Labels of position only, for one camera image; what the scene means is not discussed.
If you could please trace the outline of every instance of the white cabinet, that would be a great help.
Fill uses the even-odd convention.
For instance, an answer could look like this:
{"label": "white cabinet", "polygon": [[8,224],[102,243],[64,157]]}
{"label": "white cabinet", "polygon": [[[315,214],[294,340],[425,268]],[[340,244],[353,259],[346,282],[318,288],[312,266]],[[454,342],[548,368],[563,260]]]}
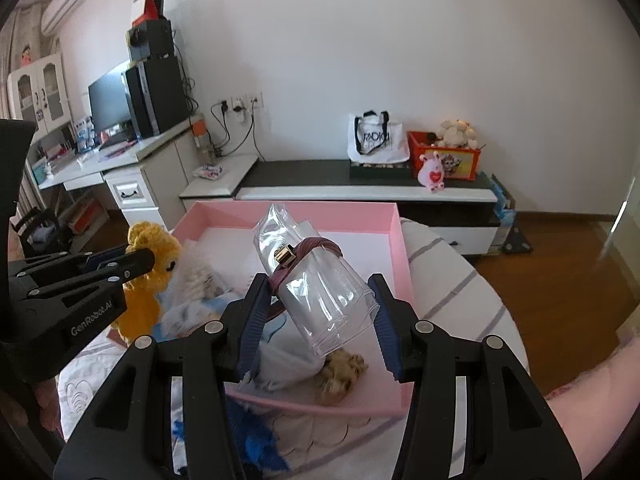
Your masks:
{"label": "white cabinet", "polygon": [[497,227],[432,227],[440,237],[463,256],[486,254]]}
{"label": "white cabinet", "polygon": [[71,122],[60,54],[11,72],[7,88],[12,118],[36,123],[32,144]]}
{"label": "white cabinet", "polygon": [[189,185],[185,170],[191,164],[191,134],[183,134],[138,164],[113,170],[104,177],[122,214],[135,224],[141,220],[157,222],[173,229],[186,212],[179,195]]}

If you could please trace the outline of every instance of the chair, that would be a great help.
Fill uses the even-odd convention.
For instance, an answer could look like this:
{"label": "chair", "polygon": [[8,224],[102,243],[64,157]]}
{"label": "chair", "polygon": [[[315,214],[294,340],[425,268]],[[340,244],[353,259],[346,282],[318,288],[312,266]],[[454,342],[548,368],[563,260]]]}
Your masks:
{"label": "chair", "polygon": [[[25,258],[68,251],[69,247],[71,247],[72,235],[70,229],[60,227],[58,218],[51,209],[40,211],[39,208],[34,207],[12,227],[20,237]],[[20,229],[23,227],[25,229],[20,234]],[[47,232],[42,240],[34,241],[32,235],[39,227],[53,227],[53,229]]]}

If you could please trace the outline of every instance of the black bag strap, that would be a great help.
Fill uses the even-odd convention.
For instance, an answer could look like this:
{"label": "black bag strap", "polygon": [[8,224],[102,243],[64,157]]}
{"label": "black bag strap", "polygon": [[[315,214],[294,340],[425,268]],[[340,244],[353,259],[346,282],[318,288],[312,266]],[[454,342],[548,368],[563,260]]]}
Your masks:
{"label": "black bag strap", "polygon": [[370,150],[369,153],[363,153],[362,144],[360,142],[360,139],[358,138],[358,128],[360,127],[360,121],[362,120],[362,118],[371,117],[373,115],[376,116],[377,113],[375,113],[373,110],[369,110],[368,112],[363,113],[362,117],[356,117],[353,121],[353,135],[355,136],[356,140],[356,150],[358,150],[358,153],[361,155],[370,155],[371,153],[384,146],[389,139],[389,112],[385,111],[380,113],[380,116],[382,117],[382,140],[380,141],[379,145]]}

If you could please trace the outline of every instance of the white tote bag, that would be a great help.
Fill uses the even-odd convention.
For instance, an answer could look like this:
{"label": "white tote bag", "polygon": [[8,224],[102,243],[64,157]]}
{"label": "white tote bag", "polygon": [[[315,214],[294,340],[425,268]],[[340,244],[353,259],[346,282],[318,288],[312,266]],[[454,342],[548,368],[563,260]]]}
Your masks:
{"label": "white tote bag", "polygon": [[349,116],[347,153],[359,164],[397,164],[409,160],[409,145],[402,123],[389,120],[389,114],[371,111]]}

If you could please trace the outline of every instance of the desk drawer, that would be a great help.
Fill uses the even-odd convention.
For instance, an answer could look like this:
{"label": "desk drawer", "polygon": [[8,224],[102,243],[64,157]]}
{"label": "desk drawer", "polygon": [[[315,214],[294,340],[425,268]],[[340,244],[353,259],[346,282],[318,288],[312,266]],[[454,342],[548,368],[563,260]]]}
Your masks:
{"label": "desk drawer", "polygon": [[104,179],[102,178],[102,174],[93,173],[91,175],[81,176],[73,180],[67,180],[64,183],[64,186],[67,191],[71,191],[73,189],[82,189],[83,187],[96,186],[97,184],[101,184],[103,182]]}
{"label": "desk drawer", "polygon": [[122,214],[124,218],[127,219],[127,222],[130,226],[135,224],[136,222],[142,222],[146,220],[148,222],[154,222],[156,224],[160,224],[167,231],[166,225],[164,224],[164,220],[160,215],[160,211],[157,207],[145,207],[141,209],[123,209]]}
{"label": "desk drawer", "polygon": [[107,184],[120,209],[157,206],[142,172],[135,171],[106,177]]}
{"label": "desk drawer", "polygon": [[465,256],[486,254],[498,231],[496,227],[432,227],[431,230]]}

